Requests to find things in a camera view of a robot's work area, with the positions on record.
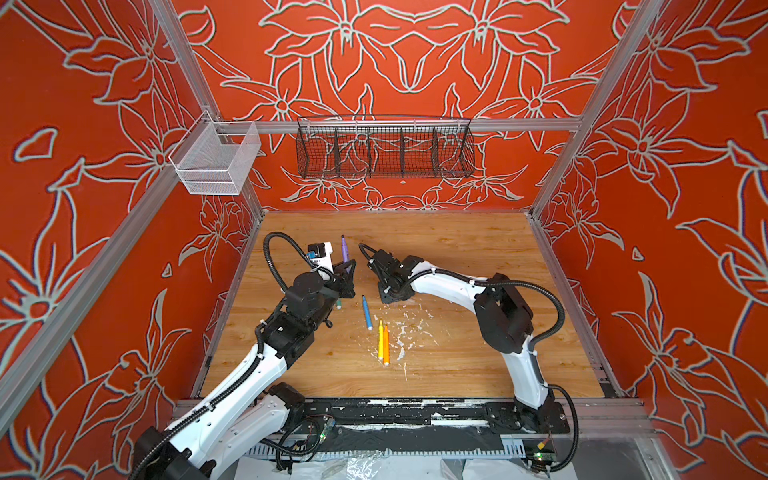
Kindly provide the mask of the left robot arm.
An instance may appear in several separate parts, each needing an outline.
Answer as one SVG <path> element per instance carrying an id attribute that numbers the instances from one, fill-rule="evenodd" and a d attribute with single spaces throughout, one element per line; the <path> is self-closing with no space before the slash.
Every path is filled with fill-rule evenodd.
<path id="1" fill-rule="evenodd" d="M 291 284 L 272 258 L 275 239 L 286 241 L 308 266 Z M 281 300 L 256 327 L 250 351 L 221 383 L 165 430 L 150 427 L 140 436 L 130 478 L 218 479 L 259 443 L 293 455 L 269 439 L 304 421 L 304 397 L 281 378 L 312 345 L 318 328 L 332 324 L 338 300 L 354 297 L 356 262 L 334 263 L 330 243 L 302 248 L 283 232 L 268 233 L 262 250 Z"/>

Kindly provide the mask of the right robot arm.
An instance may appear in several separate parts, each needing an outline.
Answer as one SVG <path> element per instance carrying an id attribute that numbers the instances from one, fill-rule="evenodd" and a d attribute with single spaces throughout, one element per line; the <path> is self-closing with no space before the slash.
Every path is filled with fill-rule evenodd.
<path id="1" fill-rule="evenodd" d="M 567 433 L 570 425 L 556 402 L 555 386 L 544 380 L 536 345 L 558 333 L 565 324 L 565 309 L 546 288 L 497 273 L 491 278 L 473 277 L 440 268 L 420 257 L 403 261 L 391 253 L 361 243 L 368 268 L 378 278 L 385 304 L 426 294 L 460 305 L 474 313 L 485 343 L 502 355 L 513 383 L 517 418 L 512 429 L 526 433 Z M 534 332 L 532 308 L 520 291 L 528 289 L 548 299 L 555 308 L 555 323 L 542 333 Z"/>

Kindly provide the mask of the purple marker pen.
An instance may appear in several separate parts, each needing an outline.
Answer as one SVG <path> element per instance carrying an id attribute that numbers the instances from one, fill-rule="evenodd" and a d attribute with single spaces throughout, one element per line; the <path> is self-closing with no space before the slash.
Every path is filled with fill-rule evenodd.
<path id="1" fill-rule="evenodd" d="M 341 235 L 341 248 L 342 248 L 343 262 L 348 262 L 350 260 L 350 254 L 349 254 L 349 248 L 346 241 L 346 237 L 344 235 Z"/>

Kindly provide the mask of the blue marker pen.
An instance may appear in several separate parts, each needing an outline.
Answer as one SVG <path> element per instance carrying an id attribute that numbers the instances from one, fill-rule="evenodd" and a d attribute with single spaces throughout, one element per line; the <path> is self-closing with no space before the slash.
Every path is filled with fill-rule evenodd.
<path id="1" fill-rule="evenodd" d="M 368 303 L 367 298 L 366 298 L 365 295 L 362 295 L 361 298 L 362 298 L 361 299 L 361 305 L 362 305 L 363 314 L 364 314 L 364 318 L 365 318 L 366 328 L 367 328 L 367 330 L 372 331 L 373 330 L 373 319 L 372 319 L 372 316 L 371 316 L 371 313 L 370 313 L 369 303 Z"/>

